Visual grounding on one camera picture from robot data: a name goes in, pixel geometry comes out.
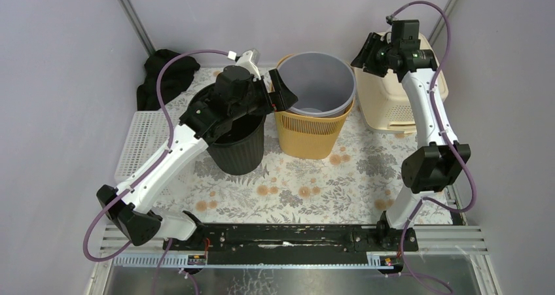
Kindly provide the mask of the yellow plastic waste basket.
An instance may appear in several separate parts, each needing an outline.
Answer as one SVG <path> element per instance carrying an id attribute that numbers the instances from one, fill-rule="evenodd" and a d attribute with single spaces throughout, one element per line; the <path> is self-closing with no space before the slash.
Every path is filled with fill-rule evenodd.
<path id="1" fill-rule="evenodd" d="M 275 114 L 279 145 L 287 155 L 311 160 L 327 157 L 354 106 L 332 118 L 317 118 L 289 112 Z"/>

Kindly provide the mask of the grey bucket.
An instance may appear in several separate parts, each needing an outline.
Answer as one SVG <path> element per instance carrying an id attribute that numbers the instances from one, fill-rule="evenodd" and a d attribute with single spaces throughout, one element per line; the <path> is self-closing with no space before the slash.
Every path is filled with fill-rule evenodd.
<path id="1" fill-rule="evenodd" d="M 284 84 L 298 98 L 289 112 L 317 118 L 345 113 L 356 93 L 353 69 L 344 60 L 320 52 L 293 54 L 277 70 Z"/>

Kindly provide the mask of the cream large container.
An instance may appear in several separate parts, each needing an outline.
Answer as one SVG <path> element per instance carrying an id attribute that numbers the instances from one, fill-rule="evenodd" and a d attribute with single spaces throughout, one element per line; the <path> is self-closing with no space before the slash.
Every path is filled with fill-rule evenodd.
<path id="1" fill-rule="evenodd" d="M 364 72 L 351 63 L 357 81 L 357 97 L 368 127 L 381 133 L 416 133 L 408 97 L 391 70 L 385 77 Z"/>

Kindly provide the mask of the black round bucket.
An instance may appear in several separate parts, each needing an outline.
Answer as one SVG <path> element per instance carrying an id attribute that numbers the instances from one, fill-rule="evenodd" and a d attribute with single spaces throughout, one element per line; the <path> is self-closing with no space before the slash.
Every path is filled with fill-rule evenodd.
<path id="1" fill-rule="evenodd" d="M 215 84 L 202 88 L 190 101 L 188 116 L 181 123 L 189 126 L 197 139 L 203 139 L 217 166 L 231 175 L 254 171 L 264 156 L 266 116 L 243 112 L 227 115 L 210 100 Z"/>

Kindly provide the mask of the white perforated basket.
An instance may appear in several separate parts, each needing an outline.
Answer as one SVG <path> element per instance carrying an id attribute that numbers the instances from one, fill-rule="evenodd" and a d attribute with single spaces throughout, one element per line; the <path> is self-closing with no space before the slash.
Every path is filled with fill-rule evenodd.
<path id="1" fill-rule="evenodd" d="M 169 110 L 172 124 L 176 125 L 181 115 L 179 111 Z M 125 181 L 136 172 L 162 145 L 167 144 L 169 128 L 162 111 L 137 111 L 128 134 L 114 174 L 116 184 Z M 168 183 L 162 197 L 177 195 L 185 190 L 192 181 L 194 162 L 187 164 L 181 172 Z"/>

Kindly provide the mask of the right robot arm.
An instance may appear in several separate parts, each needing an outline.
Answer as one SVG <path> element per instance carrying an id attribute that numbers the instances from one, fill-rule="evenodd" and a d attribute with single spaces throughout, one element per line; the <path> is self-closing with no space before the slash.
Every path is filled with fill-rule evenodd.
<path id="1" fill-rule="evenodd" d="M 386 251 L 401 242 L 423 199 L 454 183 L 470 158 L 468 144 L 459 142 L 441 97 L 444 79 L 435 53 L 421 42 L 417 20 L 391 20 L 387 33 L 370 33 L 351 62 L 357 98 L 367 126 L 393 131 L 409 125 L 418 148 L 401 164 L 403 189 L 385 210 L 375 233 Z"/>

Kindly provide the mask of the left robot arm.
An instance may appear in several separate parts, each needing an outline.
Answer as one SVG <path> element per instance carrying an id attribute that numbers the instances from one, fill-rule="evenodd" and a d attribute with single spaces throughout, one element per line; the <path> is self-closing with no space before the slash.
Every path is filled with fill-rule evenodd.
<path id="1" fill-rule="evenodd" d="M 297 96 L 278 70 L 269 72 L 273 90 L 237 65 L 224 68 L 216 81 L 200 90 L 162 145 L 134 174 L 116 187 L 103 185 L 96 197 L 102 213 L 128 239 L 141 246 L 155 237 L 178 239 L 197 249 L 203 233 L 185 213 L 155 211 L 158 195 L 180 171 L 232 129 L 244 116 L 265 116 L 290 109 Z"/>

